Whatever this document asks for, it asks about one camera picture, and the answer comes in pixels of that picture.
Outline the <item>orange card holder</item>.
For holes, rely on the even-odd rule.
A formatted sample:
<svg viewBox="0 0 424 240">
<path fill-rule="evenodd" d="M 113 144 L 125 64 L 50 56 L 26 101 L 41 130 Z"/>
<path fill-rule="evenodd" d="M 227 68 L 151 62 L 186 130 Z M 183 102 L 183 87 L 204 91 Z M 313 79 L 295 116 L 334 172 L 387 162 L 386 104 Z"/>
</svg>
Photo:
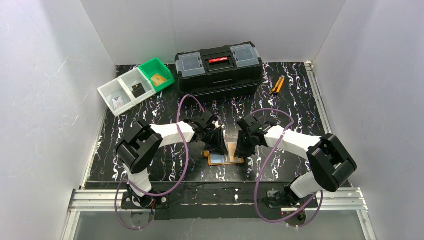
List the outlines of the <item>orange card holder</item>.
<svg viewBox="0 0 424 240">
<path fill-rule="evenodd" d="M 220 165 L 237 165 L 245 162 L 244 158 L 238 158 L 236 161 L 229 161 L 229 156 L 210 154 L 207 150 L 203 152 L 203 155 L 208 160 L 209 166 L 220 166 Z"/>
</svg>

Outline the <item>gold credit card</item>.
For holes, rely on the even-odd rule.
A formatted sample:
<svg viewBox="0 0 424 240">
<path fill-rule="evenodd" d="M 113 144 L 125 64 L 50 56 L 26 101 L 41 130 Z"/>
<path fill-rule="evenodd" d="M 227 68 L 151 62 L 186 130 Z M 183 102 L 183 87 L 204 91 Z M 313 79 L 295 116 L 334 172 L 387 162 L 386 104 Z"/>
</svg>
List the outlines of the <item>gold credit card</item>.
<svg viewBox="0 0 424 240">
<path fill-rule="evenodd" d="M 159 87 L 168 81 L 165 77 L 163 77 L 162 75 L 158 73 L 153 75 L 150 79 L 153 82 L 155 87 Z"/>
</svg>

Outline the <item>black credit card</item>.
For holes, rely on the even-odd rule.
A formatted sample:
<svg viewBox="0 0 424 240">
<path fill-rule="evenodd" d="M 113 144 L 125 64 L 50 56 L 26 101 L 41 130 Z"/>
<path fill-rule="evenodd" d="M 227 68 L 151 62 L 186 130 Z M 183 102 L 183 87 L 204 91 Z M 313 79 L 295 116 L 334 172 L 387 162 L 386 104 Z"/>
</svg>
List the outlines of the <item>black credit card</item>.
<svg viewBox="0 0 424 240">
<path fill-rule="evenodd" d="M 133 85 L 131 92 L 132 92 L 132 94 L 134 95 L 135 98 L 139 98 L 146 93 L 146 91 L 145 91 L 145 89 L 144 89 L 144 87 L 141 83 Z"/>
</svg>

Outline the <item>white credit card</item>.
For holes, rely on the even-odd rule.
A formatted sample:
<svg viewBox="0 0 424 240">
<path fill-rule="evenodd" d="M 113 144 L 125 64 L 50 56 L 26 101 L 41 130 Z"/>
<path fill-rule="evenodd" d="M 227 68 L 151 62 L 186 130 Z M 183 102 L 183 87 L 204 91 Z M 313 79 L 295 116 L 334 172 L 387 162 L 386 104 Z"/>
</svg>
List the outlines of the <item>white credit card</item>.
<svg viewBox="0 0 424 240">
<path fill-rule="evenodd" d="M 113 104 L 115 111 L 117 111 L 118 109 L 120 109 L 121 107 L 123 107 L 125 105 L 122 96 L 118 96 L 118 97 L 113 98 L 112 104 Z"/>
</svg>

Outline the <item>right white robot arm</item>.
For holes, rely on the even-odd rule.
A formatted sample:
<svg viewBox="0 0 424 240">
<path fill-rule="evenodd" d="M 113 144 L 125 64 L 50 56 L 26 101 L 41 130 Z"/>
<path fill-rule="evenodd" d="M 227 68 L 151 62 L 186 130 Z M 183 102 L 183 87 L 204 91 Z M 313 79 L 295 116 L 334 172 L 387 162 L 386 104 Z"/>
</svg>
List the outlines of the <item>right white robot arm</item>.
<svg viewBox="0 0 424 240">
<path fill-rule="evenodd" d="M 276 147 L 308 160 L 310 172 L 301 175 L 275 194 L 277 199 L 295 204 L 299 200 L 326 190 L 336 192 L 358 166 L 339 138 L 328 133 L 313 136 L 285 130 L 275 122 L 261 123 L 253 115 L 237 122 L 236 157 L 247 158 L 255 154 L 256 147 Z"/>
</svg>

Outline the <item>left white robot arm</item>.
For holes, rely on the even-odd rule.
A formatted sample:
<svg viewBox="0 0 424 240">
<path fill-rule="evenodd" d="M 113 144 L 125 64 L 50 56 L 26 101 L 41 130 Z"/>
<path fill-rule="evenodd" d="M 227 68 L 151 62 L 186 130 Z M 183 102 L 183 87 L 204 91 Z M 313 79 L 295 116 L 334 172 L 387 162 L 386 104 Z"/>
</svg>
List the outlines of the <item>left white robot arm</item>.
<svg viewBox="0 0 424 240">
<path fill-rule="evenodd" d="M 218 116 L 205 111 L 172 124 L 147 124 L 138 121 L 115 147 L 118 159 L 127 172 L 127 186 L 137 197 L 159 197 L 152 192 L 148 166 L 162 147 L 179 143 L 203 142 L 212 154 L 227 155 L 222 128 L 216 125 Z"/>
</svg>

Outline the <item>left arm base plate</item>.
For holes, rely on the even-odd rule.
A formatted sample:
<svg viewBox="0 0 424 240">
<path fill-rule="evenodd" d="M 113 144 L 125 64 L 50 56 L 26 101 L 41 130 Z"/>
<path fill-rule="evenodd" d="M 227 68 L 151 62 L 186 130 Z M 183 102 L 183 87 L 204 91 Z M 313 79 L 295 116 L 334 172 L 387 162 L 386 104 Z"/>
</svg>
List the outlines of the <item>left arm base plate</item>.
<svg viewBox="0 0 424 240">
<path fill-rule="evenodd" d="M 169 199 L 167 197 L 139 197 L 131 192 L 124 192 L 122 200 L 118 201 L 120 207 L 125 210 L 155 209 L 164 210 L 169 208 Z"/>
</svg>

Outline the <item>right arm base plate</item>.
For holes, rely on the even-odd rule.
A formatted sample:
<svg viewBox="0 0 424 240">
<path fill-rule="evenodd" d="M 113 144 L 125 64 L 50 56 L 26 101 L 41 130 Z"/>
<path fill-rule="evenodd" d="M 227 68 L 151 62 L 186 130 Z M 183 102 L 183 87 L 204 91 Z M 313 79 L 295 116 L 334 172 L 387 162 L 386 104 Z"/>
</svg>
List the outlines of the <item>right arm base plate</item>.
<svg viewBox="0 0 424 240">
<path fill-rule="evenodd" d="M 294 195 L 286 194 L 284 190 L 269 190 L 266 192 L 266 197 L 262 199 L 262 202 L 271 209 L 299 208 L 305 205 L 310 197 L 312 195 L 297 198 Z"/>
</svg>

